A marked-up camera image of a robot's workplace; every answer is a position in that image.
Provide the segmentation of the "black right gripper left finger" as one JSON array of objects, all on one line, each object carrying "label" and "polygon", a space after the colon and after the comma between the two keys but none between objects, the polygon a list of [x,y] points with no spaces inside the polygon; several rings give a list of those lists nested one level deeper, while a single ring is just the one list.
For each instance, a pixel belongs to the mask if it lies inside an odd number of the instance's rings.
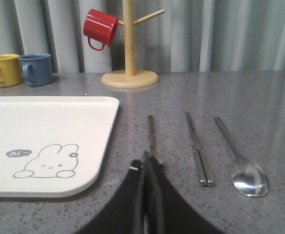
[{"label": "black right gripper left finger", "polygon": [[80,234],[142,234],[144,171],[140,160],[133,160],[113,197],[86,224]]}]

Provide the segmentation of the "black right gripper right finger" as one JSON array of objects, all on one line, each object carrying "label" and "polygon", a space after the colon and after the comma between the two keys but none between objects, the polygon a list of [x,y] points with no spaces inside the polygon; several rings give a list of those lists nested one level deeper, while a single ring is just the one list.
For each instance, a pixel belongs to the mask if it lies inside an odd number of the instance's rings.
[{"label": "black right gripper right finger", "polygon": [[149,234],[222,234],[176,191],[155,157],[144,153],[144,199]]}]

